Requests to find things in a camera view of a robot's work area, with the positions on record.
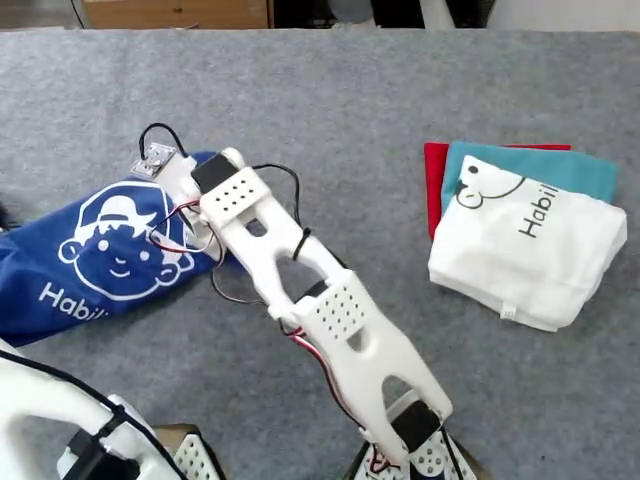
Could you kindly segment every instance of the white folded shirt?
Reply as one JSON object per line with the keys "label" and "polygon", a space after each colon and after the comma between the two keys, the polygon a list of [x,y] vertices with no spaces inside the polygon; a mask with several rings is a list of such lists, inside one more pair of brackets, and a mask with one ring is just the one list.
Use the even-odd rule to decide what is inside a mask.
{"label": "white folded shirt", "polygon": [[624,210],[467,155],[440,220],[431,281],[507,318],[570,325],[627,239]]}

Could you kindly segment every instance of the teal cloth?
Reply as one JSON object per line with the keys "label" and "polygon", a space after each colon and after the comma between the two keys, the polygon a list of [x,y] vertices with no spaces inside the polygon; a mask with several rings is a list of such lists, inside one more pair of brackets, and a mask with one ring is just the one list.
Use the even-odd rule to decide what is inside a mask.
{"label": "teal cloth", "polygon": [[572,151],[508,148],[480,143],[453,142],[447,154],[442,182],[442,210],[456,193],[465,155],[473,155],[518,175],[611,203],[616,189],[617,166],[606,160]]}

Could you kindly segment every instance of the cartoon bear logo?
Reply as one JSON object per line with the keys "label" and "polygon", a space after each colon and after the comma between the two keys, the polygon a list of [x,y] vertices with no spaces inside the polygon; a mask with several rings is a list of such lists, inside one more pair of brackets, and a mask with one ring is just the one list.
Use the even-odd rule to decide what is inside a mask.
{"label": "cartoon bear logo", "polygon": [[460,179],[456,184],[456,201],[465,208],[475,210],[485,200],[511,195],[525,180],[526,177],[465,155]]}
{"label": "cartoon bear logo", "polygon": [[[161,250],[148,239],[167,216],[169,203],[154,183],[110,185],[80,206],[73,235],[60,244],[58,258],[73,265],[82,283],[111,300],[140,299],[173,285],[193,269],[193,257]],[[173,248],[187,247],[187,229],[179,217],[161,227],[154,238]]]}

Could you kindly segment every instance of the gray carpet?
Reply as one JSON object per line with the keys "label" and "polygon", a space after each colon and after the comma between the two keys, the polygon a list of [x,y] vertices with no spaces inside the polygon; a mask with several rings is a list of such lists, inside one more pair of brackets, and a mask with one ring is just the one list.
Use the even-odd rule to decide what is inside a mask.
{"label": "gray carpet", "polygon": [[[450,431],[494,478],[637,478],[639,52],[635,34],[3,34],[0,194],[23,221],[59,208],[125,175],[152,121],[191,150],[287,164],[303,220],[414,340],[453,400]],[[572,143],[620,164],[629,242],[571,327],[506,324],[428,283],[422,144],[454,139]],[[197,423],[235,479],[337,479],[360,446],[314,360],[206,278],[26,352],[152,423]],[[46,433],[41,462],[68,434],[29,428]]]}

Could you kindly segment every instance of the white robotic arm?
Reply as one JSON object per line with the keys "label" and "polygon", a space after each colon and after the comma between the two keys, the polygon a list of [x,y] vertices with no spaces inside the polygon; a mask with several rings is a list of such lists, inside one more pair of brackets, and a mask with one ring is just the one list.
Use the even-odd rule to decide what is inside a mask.
{"label": "white robotic arm", "polygon": [[[197,213],[181,212],[190,223],[192,243],[219,263],[226,250],[231,251],[251,275],[269,315],[321,361],[339,405],[373,445],[361,458],[370,467],[349,478],[396,478],[395,471],[387,470],[392,466],[401,474],[397,478],[436,478],[432,474],[438,475],[440,468],[442,478],[476,480],[442,427],[451,402],[409,339],[380,311],[357,275],[303,229],[297,215],[294,219],[287,213],[237,150],[223,150],[201,165],[181,146],[178,152],[152,144],[142,157],[132,167],[134,173],[157,182],[174,203],[199,206]],[[260,222],[266,233],[253,235],[247,229],[252,221]],[[322,278],[297,301],[282,286],[276,262],[283,256]],[[410,390],[387,409],[383,383],[390,377]],[[200,480],[204,470],[195,469],[199,464],[209,469],[206,478],[222,478],[197,438],[181,446],[173,461],[122,399],[106,398],[64,372],[24,359],[1,340],[0,386],[0,469],[7,478],[45,478],[20,442],[19,423],[26,416],[78,425],[91,442],[99,443],[99,448],[87,450],[90,454],[135,459],[139,473],[131,478],[137,480]],[[433,457],[436,451],[441,457]],[[384,455],[381,460],[378,452]],[[91,478],[69,473],[90,460],[91,455],[74,456],[67,448],[58,464],[61,477]]]}
{"label": "white robotic arm", "polygon": [[[169,165],[173,162],[185,164],[178,153]],[[189,173],[158,175],[156,181],[167,191],[181,190],[180,201],[199,201],[200,215],[192,218],[194,223],[206,224],[233,252],[274,320],[304,332],[328,365],[330,381],[363,437],[391,462],[406,462],[452,411],[447,395],[409,339],[380,311],[355,272],[343,267],[287,213],[237,150],[225,149]],[[266,229],[264,235],[254,236],[247,229],[253,220]],[[292,300],[276,265],[283,256],[315,270],[324,285],[297,302]],[[417,438],[403,438],[392,425],[382,388],[389,377],[406,383],[411,388],[406,398],[423,406],[415,413],[426,431]]]}

